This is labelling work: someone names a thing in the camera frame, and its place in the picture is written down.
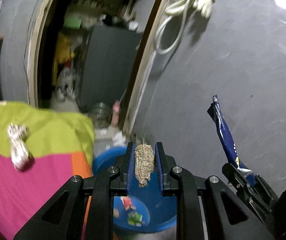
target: metal screw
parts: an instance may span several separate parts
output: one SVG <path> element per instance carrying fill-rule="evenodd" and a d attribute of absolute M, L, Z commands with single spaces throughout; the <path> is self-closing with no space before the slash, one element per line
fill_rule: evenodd
<path fill-rule="evenodd" d="M 81 179 L 81 176 L 79 175 L 74 175 L 71 177 L 71 182 L 78 182 Z"/>
<path fill-rule="evenodd" d="M 116 172 L 118 171 L 118 167 L 116 167 L 116 166 L 111 166 L 111 167 L 109 167 L 107 170 L 108 170 L 108 172 L 110 172 L 110 173 L 116 173 Z"/>
<path fill-rule="evenodd" d="M 180 173 L 180 172 L 182 172 L 182 168 L 179 167 L 179 166 L 173 167 L 172 170 L 173 170 L 175 173 Z"/>
<path fill-rule="evenodd" d="M 219 178 L 216 177 L 216 176 L 211 176 L 211 177 L 210 177 L 210 181 L 211 181 L 212 183 L 218 183 L 218 182 L 219 182 Z"/>

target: wooden door frame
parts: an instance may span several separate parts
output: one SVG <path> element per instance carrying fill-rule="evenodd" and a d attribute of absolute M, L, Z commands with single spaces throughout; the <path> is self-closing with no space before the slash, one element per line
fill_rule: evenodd
<path fill-rule="evenodd" d="M 141 39 L 124 102 L 121 106 L 120 128 L 125 135 L 132 133 L 140 101 L 152 67 L 149 62 L 150 58 L 153 57 L 155 33 L 160 21 L 164 19 L 163 12 L 168 2 L 169 0 L 155 0 Z"/>
<path fill-rule="evenodd" d="M 39 7 L 38 14 L 34 27 L 29 39 L 27 52 L 27 69 L 28 71 L 28 95 L 31 106 L 38 108 L 38 91 L 37 91 L 37 67 L 38 67 L 38 53 L 41 44 L 41 38 L 48 16 L 49 9 L 53 0 L 43 0 Z"/>

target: pink cloth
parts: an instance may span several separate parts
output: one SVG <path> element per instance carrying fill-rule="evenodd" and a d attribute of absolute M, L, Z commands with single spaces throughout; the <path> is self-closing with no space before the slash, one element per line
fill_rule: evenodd
<path fill-rule="evenodd" d="M 17 171 L 0 156 L 0 231 L 12 240 L 22 226 L 72 176 L 69 154 L 35 158 L 31 169 Z"/>

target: green cloth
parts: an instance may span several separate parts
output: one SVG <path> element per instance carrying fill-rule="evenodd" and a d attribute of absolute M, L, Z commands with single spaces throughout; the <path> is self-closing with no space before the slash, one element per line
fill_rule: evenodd
<path fill-rule="evenodd" d="M 0 154 L 10 156 L 7 127 L 26 125 L 26 146 L 33 157 L 48 154 L 84 152 L 88 163 L 93 160 L 95 133 L 92 120 L 78 113 L 57 113 L 35 109 L 22 102 L 0 105 Z"/>
<path fill-rule="evenodd" d="M 70 29 L 79 29 L 81 27 L 82 19 L 77 16 L 67 17 L 64 21 L 64 27 Z"/>

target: blue gripper pad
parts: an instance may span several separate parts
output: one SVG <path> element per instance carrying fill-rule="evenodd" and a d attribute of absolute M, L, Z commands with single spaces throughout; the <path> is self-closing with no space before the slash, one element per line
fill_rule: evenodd
<path fill-rule="evenodd" d="M 157 144 L 155 144 L 155 171 L 157 173 L 158 182 L 160 185 L 161 194 L 164 192 L 164 185 L 163 185 L 163 170 L 162 170 L 162 164 L 161 164 L 161 158 L 160 158 L 160 152 Z"/>
<path fill-rule="evenodd" d="M 130 194 L 130 189 L 131 189 L 131 185 L 133 182 L 133 177 L 135 174 L 135 143 L 131 143 L 127 146 L 126 149 L 126 154 L 128 153 L 128 151 L 131 152 L 131 158 L 130 158 L 130 162 L 129 162 L 129 169 L 127 171 L 127 183 L 126 183 L 126 192 L 129 195 Z"/>

